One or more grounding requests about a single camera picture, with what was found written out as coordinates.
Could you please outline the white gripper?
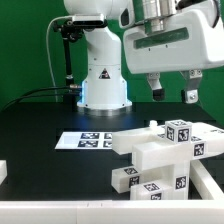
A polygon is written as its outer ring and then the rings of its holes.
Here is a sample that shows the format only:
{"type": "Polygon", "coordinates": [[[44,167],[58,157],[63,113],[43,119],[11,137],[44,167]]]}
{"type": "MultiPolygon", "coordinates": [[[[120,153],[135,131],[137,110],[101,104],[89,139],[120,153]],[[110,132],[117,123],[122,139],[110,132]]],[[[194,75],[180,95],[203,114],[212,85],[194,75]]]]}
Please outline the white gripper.
{"type": "Polygon", "coordinates": [[[160,74],[155,72],[181,71],[186,81],[182,101],[196,103],[202,80],[200,69],[224,65],[222,20],[212,28],[202,10],[191,9],[169,17],[165,25],[164,32],[150,35],[145,34],[143,25],[124,32],[127,66],[132,74],[148,73],[147,82],[155,101],[165,98],[160,74]]]}

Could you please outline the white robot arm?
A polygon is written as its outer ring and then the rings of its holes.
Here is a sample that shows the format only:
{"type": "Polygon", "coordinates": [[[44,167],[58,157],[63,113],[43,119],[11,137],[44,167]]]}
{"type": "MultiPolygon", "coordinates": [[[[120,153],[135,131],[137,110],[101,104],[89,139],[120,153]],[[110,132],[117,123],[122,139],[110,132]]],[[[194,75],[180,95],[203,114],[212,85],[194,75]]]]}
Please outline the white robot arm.
{"type": "Polygon", "coordinates": [[[156,101],[165,95],[160,74],[180,72],[187,104],[198,101],[202,71],[224,65],[219,0],[64,0],[64,6],[87,41],[82,112],[112,116],[132,107],[122,58],[131,73],[147,77],[156,101]]]}

